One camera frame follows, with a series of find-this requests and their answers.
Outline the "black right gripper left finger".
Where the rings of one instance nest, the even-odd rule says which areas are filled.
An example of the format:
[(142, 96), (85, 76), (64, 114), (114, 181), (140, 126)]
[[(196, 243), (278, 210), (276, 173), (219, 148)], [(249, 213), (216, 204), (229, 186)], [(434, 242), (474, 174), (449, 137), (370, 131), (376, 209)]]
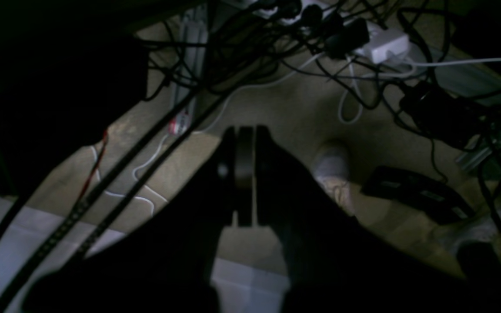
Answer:
[(235, 130), (181, 191), (151, 220), (88, 257), (95, 230), (62, 269), (39, 279), (24, 299), (26, 313), (217, 312), (211, 268), (224, 225), (231, 221)]

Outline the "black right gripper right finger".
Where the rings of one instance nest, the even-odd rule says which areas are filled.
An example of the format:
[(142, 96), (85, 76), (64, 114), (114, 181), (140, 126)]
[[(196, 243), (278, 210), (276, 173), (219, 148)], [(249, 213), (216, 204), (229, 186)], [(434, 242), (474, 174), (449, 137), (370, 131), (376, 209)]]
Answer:
[(282, 244), (288, 313), (501, 313), (501, 263), (487, 218), (444, 233), (465, 279), (390, 246), (358, 222), (346, 146), (326, 144), (308, 170), (257, 127), (257, 208)]

